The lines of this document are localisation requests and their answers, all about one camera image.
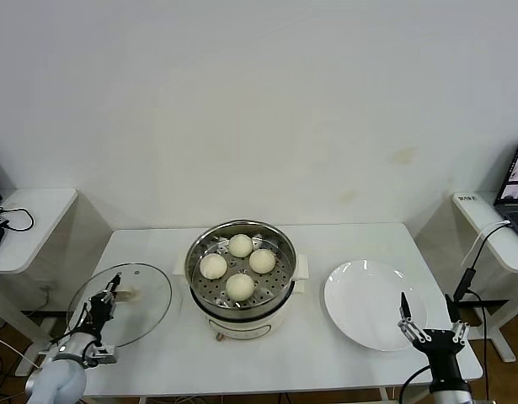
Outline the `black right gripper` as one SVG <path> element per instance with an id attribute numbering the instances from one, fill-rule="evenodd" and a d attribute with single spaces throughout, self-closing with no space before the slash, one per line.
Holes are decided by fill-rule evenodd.
<path id="1" fill-rule="evenodd" d="M 398 327 L 413 346 L 427 357 L 433 380 L 461 380 L 457 354 L 464 348 L 469 325 L 461 319 L 456 302 L 448 294 L 445 294 L 445 299 L 451 320 L 451 330 L 419 328 L 411 316 L 409 302 L 404 292 L 401 293 L 399 308 L 401 320 L 398 322 Z"/>

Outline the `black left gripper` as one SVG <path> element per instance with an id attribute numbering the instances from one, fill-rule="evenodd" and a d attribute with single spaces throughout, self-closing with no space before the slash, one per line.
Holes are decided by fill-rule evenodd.
<path id="1" fill-rule="evenodd" d="M 77 332 L 89 332 L 100 337 L 106 322 L 113 318 L 117 287 L 121 282 L 121 273 L 117 273 L 105 286 L 104 292 L 100 292 L 84 302 L 76 324 Z"/>

